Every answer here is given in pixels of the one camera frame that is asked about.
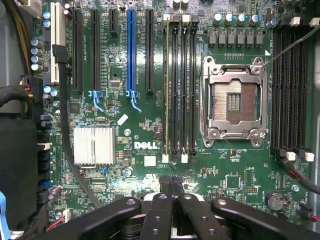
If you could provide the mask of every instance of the metal frame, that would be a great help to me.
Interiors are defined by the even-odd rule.
[[[204,145],[210,148],[215,140],[250,140],[253,147],[259,148],[268,133],[268,79],[264,61],[256,57],[252,64],[216,64],[212,56],[203,60],[203,71],[200,87],[200,131]],[[227,120],[213,120],[210,118],[211,97],[206,96],[216,83],[230,83],[239,80],[241,83],[255,83],[260,86],[260,116],[255,121],[240,121],[239,124],[231,124]],[[207,117],[205,100],[208,100]]]

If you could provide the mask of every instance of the silver heatsink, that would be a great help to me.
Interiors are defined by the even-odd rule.
[[[115,129],[112,127],[76,127],[73,144],[75,165],[115,163]]]

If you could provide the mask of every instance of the black cable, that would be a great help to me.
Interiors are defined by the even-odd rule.
[[[305,189],[308,191],[320,195],[320,186],[311,182],[306,176],[301,172],[295,170],[294,165],[286,157],[277,157],[280,161],[285,171]]]
[[[79,169],[75,166],[75,158],[72,153],[71,144],[70,144],[70,131],[69,131],[69,120],[68,120],[68,83],[67,83],[67,49],[65,46],[61,45],[52,45],[52,53],[58,63],[59,67],[59,76],[60,76],[60,121],[61,121],[61,134],[63,148],[65,152],[66,159],[69,162],[71,170],[75,175],[76,179],[79,181],[79,184],[91,199],[92,203],[97,207],[101,208],[103,205],[99,199],[94,195],[92,190],[89,188],[86,181],[83,179],[79,173]]]

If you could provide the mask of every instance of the white pci slot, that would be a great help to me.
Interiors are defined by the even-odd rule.
[[[51,45],[66,45],[66,17],[59,2],[51,2]],[[51,48],[51,82],[59,83],[59,67]]]

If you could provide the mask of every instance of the blue slot latch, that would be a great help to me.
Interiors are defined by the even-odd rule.
[[[89,91],[89,97],[93,99],[94,107],[104,113],[105,110],[100,105],[100,98],[103,97],[103,93],[101,91]]]

